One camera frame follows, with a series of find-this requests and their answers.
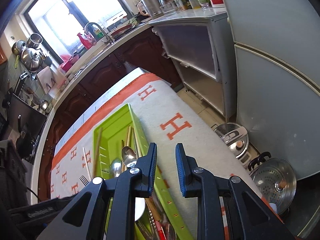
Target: green plastic tray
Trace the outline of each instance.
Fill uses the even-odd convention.
[[[133,127],[135,133],[137,134],[137,144],[139,144],[140,146],[142,155],[144,156],[147,154],[149,143],[146,140],[140,121],[132,111],[130,105],[125,104],[103,123],[101,123],[93,132],[93,149],[95,149],[100,127],[103,128],[100,142],[100,154],[99,160],[97,161],[97,172],[95,176],[99,176],[104,179],[110,179],[110,174],[106,171],[109,170],[110,164],[115,158],[121,159],[121,140],[125,141],[127,128],[129,125]],[[131,139],[130,147],[134,149],[133,139]],[[190,234],[187,226],[185,225],[182,217],[178,212],[176,205],[174,204],[170,196],[170,193],[164,180],[162,179],[158,167],[156,168],[154,190],[164,208],[164,211],[170,223],[177,233],[177,237],[181,240],[193,240],[192,235]],[[145,213],[142,216],[141,220],[146,227],[149,227],[148,218],[146,218]],[[144,238],[140,234],[139,230],[136,231],[138,239],[143,240]]]

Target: tile floor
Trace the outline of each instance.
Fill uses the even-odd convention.
[[[219,124],[226,122],[225,118],[217,110],[213,109],[208,103],[201,101],[191,90],[186,92],[183,88],[177,92],[177,95],[186,102],[212,130]],[[248,152],[252,158],[258,156],[258,152],[251,144],[249,144]]]

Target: refrigerator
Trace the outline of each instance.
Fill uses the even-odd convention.
[[[318,0],[224,0],[237,61],[237,122],[297,179],[320,171]]]

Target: faucet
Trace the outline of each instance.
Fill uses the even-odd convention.
[[[96,25],[100,30],[101,30],[101,32],[104,34],[104,36],[107,38],[107,41],[105,41],[104,42],[104,44],[109,44],[109,43],[112,43],[113,42],[113,40],[108,36],[108,34],[101,28],[101,26],[99,25],[99,24],[97,24],[97,23],[94,23],[94,22],[89,22],[89,23],[87,23],[86,25],[85,25],[85,27],[84,27],[84,32],[85,32],[85,34],[88,34],[89,33],[89,31],[88,31],[88,26],[92,26],[92,25]]]

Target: window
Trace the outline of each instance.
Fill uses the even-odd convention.
[[[36,0],[25,12],[35,32],[58,63],[84,47],[77,34],[88,22],[112,30],[132,16],[122,0]]]

